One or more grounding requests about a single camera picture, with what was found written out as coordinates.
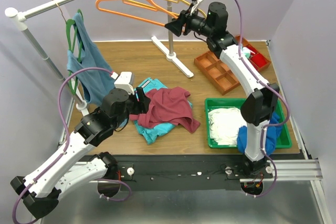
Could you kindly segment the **maroon tank top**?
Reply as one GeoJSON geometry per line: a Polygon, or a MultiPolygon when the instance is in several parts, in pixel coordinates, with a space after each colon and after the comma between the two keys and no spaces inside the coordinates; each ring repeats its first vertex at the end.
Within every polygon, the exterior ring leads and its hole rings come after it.
{"type": "Polygon", "coordinates": [[[160,88],[152,89],[145,95],[150,99],[147,113],[130,115],[130,120],[137,121],[139,126],[152,129],[161,123],[180,124],[190,133],[194,133],[200,126],[188,101],[191,95],[189,91],[181,87],[160,88]]]}

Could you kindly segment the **orange hanger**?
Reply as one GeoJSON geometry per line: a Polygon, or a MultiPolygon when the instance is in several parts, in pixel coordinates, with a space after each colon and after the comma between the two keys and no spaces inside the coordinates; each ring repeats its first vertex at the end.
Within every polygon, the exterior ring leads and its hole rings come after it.
{"type": "Polygon", "coordinates": [[[114,15],[118,15],[118,16],[123,16],[123,17],[126,17],[126,18],[139,20],[141,22],[145,22],[145,23],[149,23],[149,24],[153,24],[153,25],[157,25],[157,26],[161,26],[161,27],[165,26],[163,23],[156,22],[156,21],[151,20],[151,19],[146,19],[146,18],[142,18],[142,17],[139,17],[139,16],[134,16],[134,15],[121,13],[121,12],[117,12],[117,11],[114,11],[114,10],[110,10],[110,9],[100,7],[100,4],[103,3],[103,2],[113,2],[113,1],[122,1],[124,4],[127,4],[127,5],[131,5],[131,6],[135,6],[135,7],[139,7],[139,8],[144,8],[144,9],[147,9],[147,10],[151,10],[153,12],[162,12],[162,13],[167,14],[169,17],[172,17],[172,18],[175,18],[175,19],[178,18],[178,14],[163,8],[162,6],[158,5],[154,0],[96,0],[95,7],[96,7],[97,10],[105,12],[105,13],[114,14],[114,15]]]}

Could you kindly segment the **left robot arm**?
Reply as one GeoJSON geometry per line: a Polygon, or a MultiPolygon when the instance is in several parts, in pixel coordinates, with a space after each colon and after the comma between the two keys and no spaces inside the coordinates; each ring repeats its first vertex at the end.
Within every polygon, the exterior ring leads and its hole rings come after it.
{"type": "Polygon", "coordinates": [[[23,202],[38,220],[51,213],[65,195],[84,183],[98,180],[121,184],[118,162],[108,152],[95,155],[77,169],[73,166],[118,128],[125,127],[130,115],[147,113],[150,101],[140,87],[132,93],[112,89],[100,107],[84,116],[73,132],[67,133],[64,144],[49,159],[25,177],[12,179],[10,184],[19,195],[12,211],[13,222],[18,222],[16,209],[19,202],[23,202]]]}

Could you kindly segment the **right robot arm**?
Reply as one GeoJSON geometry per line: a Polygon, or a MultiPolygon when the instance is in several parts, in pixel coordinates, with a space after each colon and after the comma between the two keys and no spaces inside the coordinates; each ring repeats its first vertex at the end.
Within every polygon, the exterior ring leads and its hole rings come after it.
{"type": "Polygon", "coordinates": [[[165,28],[176,36],[195,32],[206,37],[209,50],[229,67],[242,85],[247,98],[240,111],[247,123],[247,143],[241,171],[246,177],[255,177],[267,166],[267,126],[277,105],[279,86],[270,84],[242,55],[241,46],[227,31],[228,12],[223,3],[210,3],[205,18],[193,7],[182,10],[165,28]]]}

